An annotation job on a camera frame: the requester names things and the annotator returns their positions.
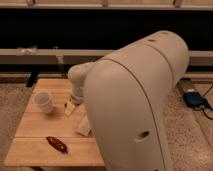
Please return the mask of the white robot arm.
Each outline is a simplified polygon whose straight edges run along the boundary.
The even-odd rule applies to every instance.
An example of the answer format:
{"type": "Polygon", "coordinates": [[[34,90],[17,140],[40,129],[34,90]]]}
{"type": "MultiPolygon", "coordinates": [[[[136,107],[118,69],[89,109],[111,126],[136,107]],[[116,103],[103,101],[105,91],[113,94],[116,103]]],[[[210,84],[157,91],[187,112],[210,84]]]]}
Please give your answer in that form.
{"type": "Polygon", "coordinates": [[[188,64],[185,41],[163,30],[68,70],[107,171],[173,171],[162,110],[188,64]]]}

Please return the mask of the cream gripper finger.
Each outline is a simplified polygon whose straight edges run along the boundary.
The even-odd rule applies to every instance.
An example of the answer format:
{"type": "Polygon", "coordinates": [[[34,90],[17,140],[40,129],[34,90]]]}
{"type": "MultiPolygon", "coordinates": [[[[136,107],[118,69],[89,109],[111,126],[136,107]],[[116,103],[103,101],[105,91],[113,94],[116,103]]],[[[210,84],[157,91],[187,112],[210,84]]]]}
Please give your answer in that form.
{"type": "Polygon", "coordinates": [[[65,103],[65,115],[70,116],[75,110],[75,108],[76,108],[76,105],[71,100],[68,100],[65,103]]]}

